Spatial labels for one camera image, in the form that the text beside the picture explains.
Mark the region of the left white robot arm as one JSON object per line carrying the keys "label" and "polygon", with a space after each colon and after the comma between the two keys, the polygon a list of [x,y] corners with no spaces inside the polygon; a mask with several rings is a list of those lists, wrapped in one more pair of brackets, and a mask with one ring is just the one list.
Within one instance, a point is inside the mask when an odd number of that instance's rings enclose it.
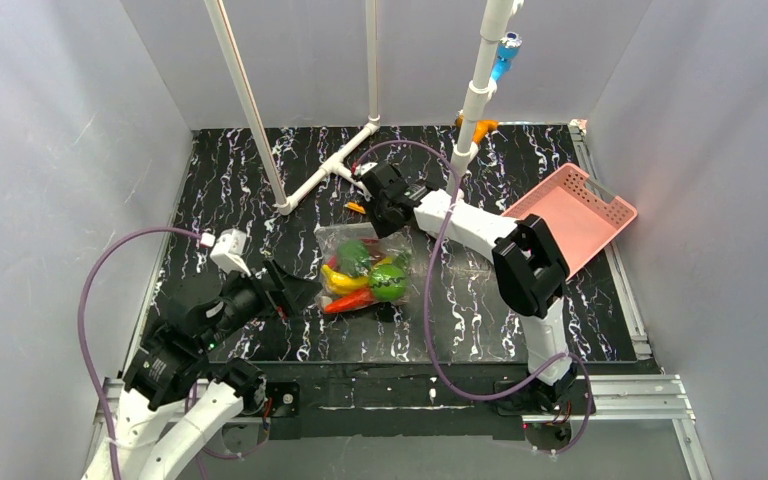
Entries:
{"label": "left white robot arm", "polygon": [[253,320],[285,320],[310,305],[319,285],[275,261],[254,274],[230,273],[219,294],[180,323],[158,323],[123,378],[115,422],[86,479],[175,479],[232,418],[268,413],[266,374],[242,358],[209,355]]}

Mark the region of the orange toy carrot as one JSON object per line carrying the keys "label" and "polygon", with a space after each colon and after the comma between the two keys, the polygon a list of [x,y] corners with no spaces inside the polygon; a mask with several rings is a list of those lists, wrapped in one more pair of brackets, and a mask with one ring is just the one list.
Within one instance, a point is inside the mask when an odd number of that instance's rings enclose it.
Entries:
{"label": "orange toy carrot", "polygon": [[369,288],[361,288],[333,300],[323,307],[326,314],[339,314],[366,308],[378,302]]}

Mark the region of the green toy bell pepper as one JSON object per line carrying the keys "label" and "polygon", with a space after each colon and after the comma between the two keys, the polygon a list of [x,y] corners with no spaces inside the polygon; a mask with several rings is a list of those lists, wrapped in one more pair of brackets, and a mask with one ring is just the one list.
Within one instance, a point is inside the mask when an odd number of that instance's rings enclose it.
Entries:
{"label": "green toy bell pepper", "polygon": [[336,250],[336,262],[338,271],[351,277],[366,276],[372,266],[370,252],[360,239],[341,243]]}

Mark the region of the green toy watermelon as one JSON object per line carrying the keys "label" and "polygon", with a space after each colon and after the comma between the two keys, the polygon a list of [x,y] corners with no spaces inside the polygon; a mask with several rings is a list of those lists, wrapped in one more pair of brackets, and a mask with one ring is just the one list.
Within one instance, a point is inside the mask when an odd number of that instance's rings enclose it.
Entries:
{"label": "green toy watermelon", "polygon": [[399,266],[379,264],[371,269],[368,286],[373,297],[379,302],[395,302],[406,293],[408,276]]}

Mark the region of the yellow toy banana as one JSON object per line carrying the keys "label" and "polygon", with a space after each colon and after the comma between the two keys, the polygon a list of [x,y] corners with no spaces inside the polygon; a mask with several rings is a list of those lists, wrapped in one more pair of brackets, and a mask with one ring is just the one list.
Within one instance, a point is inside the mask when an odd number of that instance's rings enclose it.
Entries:
{"label": "yellow toy banana", "polygon": [[321,267],[321,273],[325,280],[326,289],[339,296],[349,295],[357,290],[365,288],[368,285],[366,276],[351,277],[332,269],[328,264]]}

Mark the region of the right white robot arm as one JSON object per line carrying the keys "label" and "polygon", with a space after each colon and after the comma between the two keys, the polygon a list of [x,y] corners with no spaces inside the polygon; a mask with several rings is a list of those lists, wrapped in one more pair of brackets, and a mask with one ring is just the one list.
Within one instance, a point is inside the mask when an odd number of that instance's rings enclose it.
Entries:
{"label": "right white robot arm", "polygon": [[478,400],[500,400],[520,390],[547,404],[560,400],[577,376],[563,322],[570,269],[546,221],[489,213],[433,183],[411,184],[389,163],[360,166],[355,175],[369,193],[363,207],[379,237],[414,223],[437,245],[450,240],[492,263],[502,300],[520,318],[529,375]]}

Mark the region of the clear polka dot zip bag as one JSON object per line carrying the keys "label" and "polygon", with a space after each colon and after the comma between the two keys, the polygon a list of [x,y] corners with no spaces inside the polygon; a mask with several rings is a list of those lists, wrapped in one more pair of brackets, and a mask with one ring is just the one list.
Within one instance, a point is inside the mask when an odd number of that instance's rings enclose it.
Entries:
{"label": "clear polka dot zip bag", "polygon": [[329,316],[378,305],[403,305],[415,293],[413,247],[398,231],[380,237],[369,223],[319,227],[322,253],[317,302]]}

